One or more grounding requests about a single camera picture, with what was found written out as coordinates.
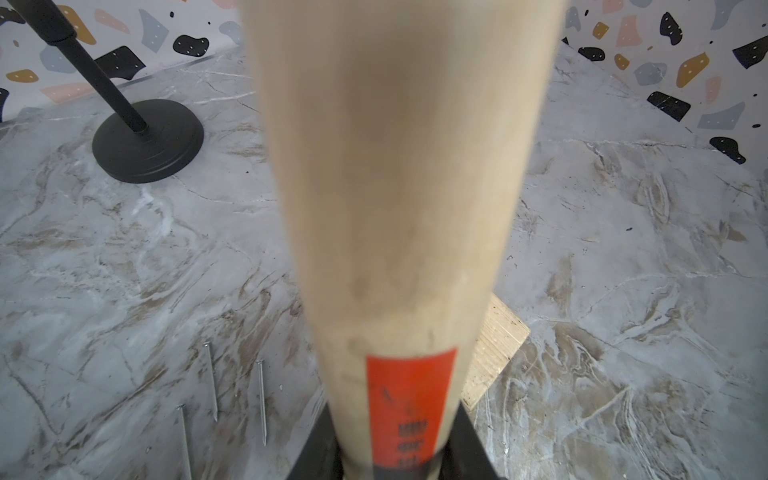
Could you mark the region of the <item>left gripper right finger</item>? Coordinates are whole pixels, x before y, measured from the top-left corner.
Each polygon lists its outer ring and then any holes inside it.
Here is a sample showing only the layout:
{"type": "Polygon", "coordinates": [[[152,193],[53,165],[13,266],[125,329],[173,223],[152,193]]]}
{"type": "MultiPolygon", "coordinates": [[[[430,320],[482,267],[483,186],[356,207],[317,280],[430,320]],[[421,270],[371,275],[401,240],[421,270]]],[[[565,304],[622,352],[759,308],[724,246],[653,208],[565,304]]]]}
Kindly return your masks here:
{"type": "Polygon", "coordinates": [[[443,452],[442,480],[499,480],[466,408],[460,404],[443,452]]]}

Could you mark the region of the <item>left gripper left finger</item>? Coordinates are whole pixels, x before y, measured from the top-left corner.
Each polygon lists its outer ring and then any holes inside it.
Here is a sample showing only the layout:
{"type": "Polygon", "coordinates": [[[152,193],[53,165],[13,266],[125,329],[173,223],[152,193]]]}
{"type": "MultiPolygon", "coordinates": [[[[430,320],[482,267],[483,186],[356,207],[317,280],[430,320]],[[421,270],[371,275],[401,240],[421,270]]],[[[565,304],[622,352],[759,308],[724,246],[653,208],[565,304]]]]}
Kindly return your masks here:
{"type": "Polygon", "coordinates": [[[317,417],[287,480],[341,480],[342,458],[328,405],[317,417]]]}

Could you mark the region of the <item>wooden block with nails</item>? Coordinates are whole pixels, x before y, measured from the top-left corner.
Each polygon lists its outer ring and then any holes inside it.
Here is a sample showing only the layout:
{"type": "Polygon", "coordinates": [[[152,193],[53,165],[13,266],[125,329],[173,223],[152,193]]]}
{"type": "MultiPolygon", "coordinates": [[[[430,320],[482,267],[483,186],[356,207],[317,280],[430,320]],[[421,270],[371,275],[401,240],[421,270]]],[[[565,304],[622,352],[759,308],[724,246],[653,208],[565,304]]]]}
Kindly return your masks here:
{"type": "Polygon", "coordinates": [[[473,410],[530,335],[530,328],[495,294],[489,300],[461,400],[473,410]]]}

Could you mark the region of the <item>wooden handle claw hammer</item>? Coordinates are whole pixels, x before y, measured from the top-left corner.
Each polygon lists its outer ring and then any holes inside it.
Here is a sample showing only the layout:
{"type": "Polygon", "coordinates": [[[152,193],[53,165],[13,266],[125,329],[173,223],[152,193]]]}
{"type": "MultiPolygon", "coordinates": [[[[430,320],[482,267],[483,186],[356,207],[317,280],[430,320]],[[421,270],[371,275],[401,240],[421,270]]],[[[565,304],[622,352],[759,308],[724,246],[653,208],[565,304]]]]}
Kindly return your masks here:
{"type": "Polygon", "coordinates": [[[432,479],[566,3],[239,9],[344,474],[432,479]]]}

